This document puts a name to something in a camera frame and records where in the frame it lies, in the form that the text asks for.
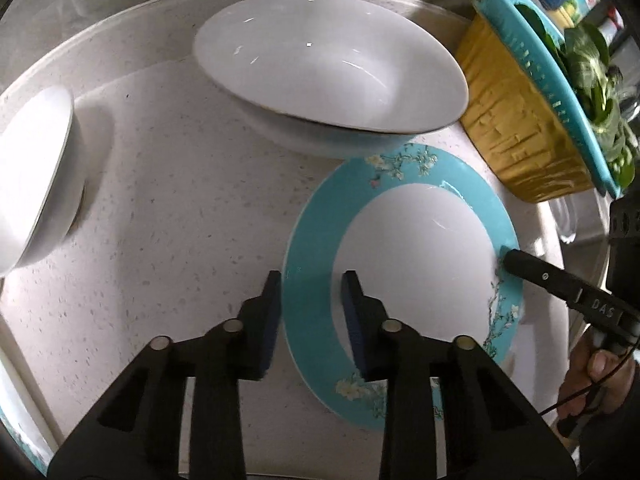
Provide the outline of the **person right hand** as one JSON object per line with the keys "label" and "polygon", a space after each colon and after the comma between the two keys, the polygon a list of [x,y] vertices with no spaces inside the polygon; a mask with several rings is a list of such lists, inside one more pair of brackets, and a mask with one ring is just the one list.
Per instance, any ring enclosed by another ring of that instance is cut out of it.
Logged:
{"label": "person right hand", "polygon": [[[593,330],[588,328],[570,352],[570,367],[559,388],[558,401],[562,402],[562,405],[556,409],[559,419],[577,416],[586,406],[585,396],[578,396],[569,401],[565,401],[566,398],[598,382],[615,370],[620,362],[622,359],[616,354],[594,345]],[[636,361],[629,358],[601,385],[601,390],[604,392],[600,403],[602,413],[612,414],[624,404],[634,384],[636,371]]]}

